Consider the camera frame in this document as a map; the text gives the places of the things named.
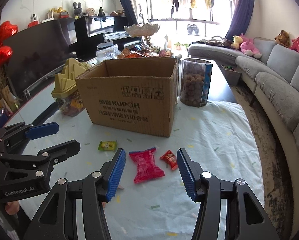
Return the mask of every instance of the white scalloped bowl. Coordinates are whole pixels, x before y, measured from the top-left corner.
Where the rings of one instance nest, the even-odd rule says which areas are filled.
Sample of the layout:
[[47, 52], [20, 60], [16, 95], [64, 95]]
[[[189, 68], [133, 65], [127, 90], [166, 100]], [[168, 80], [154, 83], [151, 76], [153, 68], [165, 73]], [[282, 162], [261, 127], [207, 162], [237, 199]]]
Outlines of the white scalloped bowl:
[[149, 23], [143, 26], [138, 26], [136, 24], [132, 26], [124, 26], [124, 30], [132, 37], [139, 36], [151, 36], [158, 32], [161, 26], [159, 24], [150, 25]]

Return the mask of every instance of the sofa leg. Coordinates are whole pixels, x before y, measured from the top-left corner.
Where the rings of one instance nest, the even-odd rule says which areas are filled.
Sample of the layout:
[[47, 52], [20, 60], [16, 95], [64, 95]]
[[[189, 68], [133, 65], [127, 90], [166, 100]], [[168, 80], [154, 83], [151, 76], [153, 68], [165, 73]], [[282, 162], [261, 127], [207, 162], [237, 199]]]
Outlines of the sofa leg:
[[255, 102], [255, 99], [256, 99], [256, 96], [255, 96], [255, 95], [253, 95], [253, 98], [251, 99], [251, 102], [250, 102], [250, 106], [252, 106], [252, 105], [253, 105], [253, 103]]

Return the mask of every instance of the red candy wrapper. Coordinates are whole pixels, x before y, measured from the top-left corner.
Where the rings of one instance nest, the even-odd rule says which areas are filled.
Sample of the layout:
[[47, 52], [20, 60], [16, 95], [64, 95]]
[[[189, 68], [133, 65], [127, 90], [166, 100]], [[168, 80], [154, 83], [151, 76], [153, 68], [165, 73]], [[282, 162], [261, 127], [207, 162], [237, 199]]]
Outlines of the red candy wrapper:
[[156, 148], [151, 148], [143, 152], [129, 152], [131, 159], [137, 163], [137, 174], [134, 183], [140, 183], [149, 179], [165, 176], [165, 173], [155, 164], [154, 152]]
[[172, 171], [178, 168], [176, 156], [171, 152], [171, 150], [168, 150], [163, 156], [160, 157], [160, 159], [168, 163], [171, 166]]

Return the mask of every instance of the pink candy package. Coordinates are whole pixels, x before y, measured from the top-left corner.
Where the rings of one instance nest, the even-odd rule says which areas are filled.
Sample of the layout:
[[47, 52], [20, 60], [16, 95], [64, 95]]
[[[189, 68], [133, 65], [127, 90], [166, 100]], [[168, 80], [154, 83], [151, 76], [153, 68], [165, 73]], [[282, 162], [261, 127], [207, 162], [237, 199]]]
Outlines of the pink candy package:
[[131, 159], [137, 163], [137, 174], [134, 183], [165, 176], [165, 173], [155, 164], [154, 152], [156, 147], [143, 152], [129, 152]]

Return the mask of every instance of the yellow plush toy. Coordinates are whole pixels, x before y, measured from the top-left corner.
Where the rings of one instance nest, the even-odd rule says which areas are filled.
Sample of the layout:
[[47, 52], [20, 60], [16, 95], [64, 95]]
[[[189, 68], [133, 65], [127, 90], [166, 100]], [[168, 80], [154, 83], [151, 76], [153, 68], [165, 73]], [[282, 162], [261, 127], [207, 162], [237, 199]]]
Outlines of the yellow plush toy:
[[243, 39], [240, 36], [234, 36], [234, 43], [232, 43], [230, 46], [232, 49], [239, 50], [240, 45], [243, 43]]

